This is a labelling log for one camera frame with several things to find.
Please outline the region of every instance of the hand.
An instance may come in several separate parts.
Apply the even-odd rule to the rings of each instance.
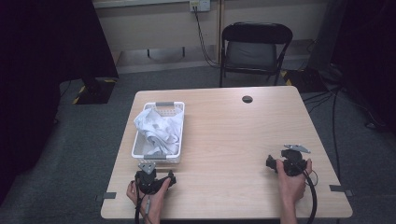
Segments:
[[[153,195],[146,195],[143,198],[142,206],[140,208],[140,214],[145,219],[145,223],[149,224],[159,224],[161,219],[161,211],[163,210],[163,197],[165,196],[166,191],[169,188],[169,183],[171,182],[171,178],[166,178],[163,181],[163,185],[160,190]],[[134,202],[134,205],[137,205],[137,195],[136,195],[136,183],[132,181],[128,185],[128,189],[126,191],[126,195],[128,198]],[[145,194],[139,190],[139,197],[142,198]],[[146,205],[149,203],[148,215],[146,215]]]
[[[278,172],[278,189],[282,202],[280,222],[297,223],[295,204],[304,197],[305,176],[303,174],[297,176],[286,175],[283,162],[280,160],[276,160],[276,169]],[[305,170],[309,175],[312,173],[312,161],[310,159],[306,162]]]

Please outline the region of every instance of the wooden table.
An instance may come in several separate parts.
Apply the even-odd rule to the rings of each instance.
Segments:
[[[242,101],[246,95],[252,103]],[[125,194],[139,170],[131,156],[133,121],[145,103],[170,101],[185,103],[185,118],[180,164],[157,166],[158,178],[169,169],[177,177],[166,193],[162,219],[279,218],[277,176],[265,161],[269,154],[280,158],[284,144],[312,151],[303,156],[312,159],[319,177],[316,217],[352,215],[345,193],[330,191],[330,185],[340,183],[297,90],[255,87],[138,92],[107,189],[117,196],[105,199],[102,217],[134,217],[134,205]],[[309,217],[311,209],[306,188],[297,216]]]

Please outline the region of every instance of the handheld controller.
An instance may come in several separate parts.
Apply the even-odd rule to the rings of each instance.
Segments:
[[[283,161],[283,167],[285,170],[286,175],[288,176],[296,176],[301,174],[306,169],[306,160],[303,160],[303,155],[299,151],[295,151],[293,149],[285,149],[281,151],[281,156],[286,158]],[[266,161],[266,166],[270,167],[271,169],[276,169],[276,160],[269,155]]]
[[[172,170],[169,171],[168,176],[162,179],[156,179],[157,171],[155,169],[155,163],[141,163],[139,167],[142,169],[141,171],[137,171],[134,178],[136,179],[136,183],[138,183],[139,189],[144,194],[155,194],[160,190],[163,185],[163,181],[166,178],[171,178],[171,182],[169,183],[169,187],[176,184],[176,177],[173,174]]]

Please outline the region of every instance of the black chair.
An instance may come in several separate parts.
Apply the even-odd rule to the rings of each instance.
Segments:
[[[276,85],[292,38],[291,29],[282,24],[237,22],[227,26],[221,34],[219,86],[226,72],[276,76]],[[276,46],[283,47],[279,54]]]

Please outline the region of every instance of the gray carpet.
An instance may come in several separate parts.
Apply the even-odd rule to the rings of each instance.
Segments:
[[[230,74],[224,86],[272,83],[272,78],[266,81],[266,77]],[[121,75],[106,105],[72,105],[82,84],[79,80],[68,84],[61,85],[61,90],[66,92],[59,106],[59,123],[36,167],[15,180],[1,206],[0,223],[133,223],[132,220],[102,219],[101,201],[96,200],[96,196],[106,191],[134,95],[146,90],[216,88],[219,70],[195,67]],[[305,93],[302,97],[307,99],[316,94]],[[307,110],[318,105],[318,102],[309,102],[322,97],[307,101]],[[336,169],[332,103],[333,96],[315,107],[310,116]],[[395,223],[396,152],[391,144],[394,138],[367,129],[366,120],[364,109],[354,105],[347,92],[341,91],[335,105],[341,182],[346,189],[355,192],[355,196],[348,198],[354,214],[342,219],[341,223]],[[316,219],[314,223],[336,223],[336,220]]]

